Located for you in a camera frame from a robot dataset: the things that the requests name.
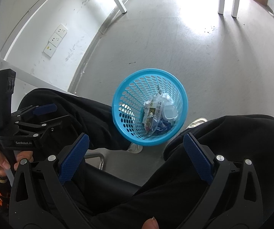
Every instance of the person's leg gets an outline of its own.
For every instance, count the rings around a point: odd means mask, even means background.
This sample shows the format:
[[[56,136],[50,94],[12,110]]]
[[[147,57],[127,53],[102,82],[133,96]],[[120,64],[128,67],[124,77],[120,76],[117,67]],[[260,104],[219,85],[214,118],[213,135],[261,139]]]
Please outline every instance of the person's leg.
[[[182,139],[192,132],[214,154],[229,161],[252,160],[263,196],[265,219],[274,210],[274,118],[265,115],[225,116],[182,132],[166,148],[166,162],[129,200],[91,219],[95,228],[140,229],[151,217],[160,229],[176,228],[207,187],[195,171]]]
[[[112,109],[108,105],[51,89],[35,89],[23,98],[19,109],[51,103],[57,105],[57,111],[39,116],[37,122],[70,115],[74,128],[73,131],[70,129],[66,133],[63,130],[52,133],[55,144],[59,145],[58,149],[62,149],[64,144],[73,143],[82,132],[89,136],[92,150],[107,148],[126,151],[128,149],[130,142],[116,129],[112,119]]]

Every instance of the blue gripper pad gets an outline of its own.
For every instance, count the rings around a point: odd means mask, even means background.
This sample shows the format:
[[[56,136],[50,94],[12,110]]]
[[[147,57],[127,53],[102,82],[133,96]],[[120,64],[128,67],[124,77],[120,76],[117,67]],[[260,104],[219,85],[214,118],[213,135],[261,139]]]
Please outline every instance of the blue gripper pad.
[[[184,148],[200,178],[210,185],[213,180],[213,166],[188,134],[184,136]]]
[[[84,134],[60,165],[58,179],[62,185],[71,180],[88,148],[89,137]]]
[[[48,113],[52,113],[52,112],[55,112],[57,110],[57,106],[52,103],[52,104],[48,104],[48,105],[44,105],[44,106],[40,106],[40,107],[37,107],[33,110],[33,114],[34,115],[45,115],[45,114],[48,114]]]

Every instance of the shoe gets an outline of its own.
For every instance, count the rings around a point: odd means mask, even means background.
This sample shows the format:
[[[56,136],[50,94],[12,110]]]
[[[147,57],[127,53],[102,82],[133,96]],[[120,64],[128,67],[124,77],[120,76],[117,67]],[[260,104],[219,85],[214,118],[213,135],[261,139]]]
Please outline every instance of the shoe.
[[[136,154],[136,153],[141,152],[142,149],[143,149],[143,146],[141,146],[141,145],[136,145],[135,143],[132,143],[132,144],[130,145],[130,147],[127,149],[127,151],[130,152],[130,153],[135,153],[135,154]]]
[[[198,126],[200,124],[203,124],[205,122],[207,122],[207,119],[205,119],[205,118],[198,118],[195,121],[193,121],[189,126],[187,126],[186,129],[192,128],[192,127],[196,127],[196,126]]]

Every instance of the silver screw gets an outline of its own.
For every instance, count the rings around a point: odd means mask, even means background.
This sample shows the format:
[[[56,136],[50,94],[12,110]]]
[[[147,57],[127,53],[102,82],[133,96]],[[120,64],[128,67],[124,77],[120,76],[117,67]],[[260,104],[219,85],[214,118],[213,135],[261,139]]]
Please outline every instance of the silver screw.
[[[222,155],[217,155],[216,159],[219,161],[224,161],[225,158]]]
[[[27,163],[27,160],[24,158],[20,161],[20,164],[26,164]]]
[[[54,161],[56,159],[56,156],[55,155],[50,155],[48,157],[48,161]]]
[[[251,165],[251,161],[249,159],[245,159],[245,163]]]

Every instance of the power outlet panel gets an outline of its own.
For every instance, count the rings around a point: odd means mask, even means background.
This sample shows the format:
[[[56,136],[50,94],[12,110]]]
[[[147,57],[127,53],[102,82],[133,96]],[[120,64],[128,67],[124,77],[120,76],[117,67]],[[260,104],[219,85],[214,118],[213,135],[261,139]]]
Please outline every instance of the power outlet panel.
[[[62,40],[62,37],[60,37],[57,33],[54,33],[52,37],[49,39],[49,42],[52,43],[55,47],[58,47]]]
[[[46,53],[49,57],[52,57],[55,50],[56,47],[49,42],[46,48],[43,50],[43,52]]]
[[[65,28],[65,26],[63,24],[60,24],[60,26],[57,28],[57,30],[55,31],[60,37],[64,38],[64,36],[67,33],[67,28]]]

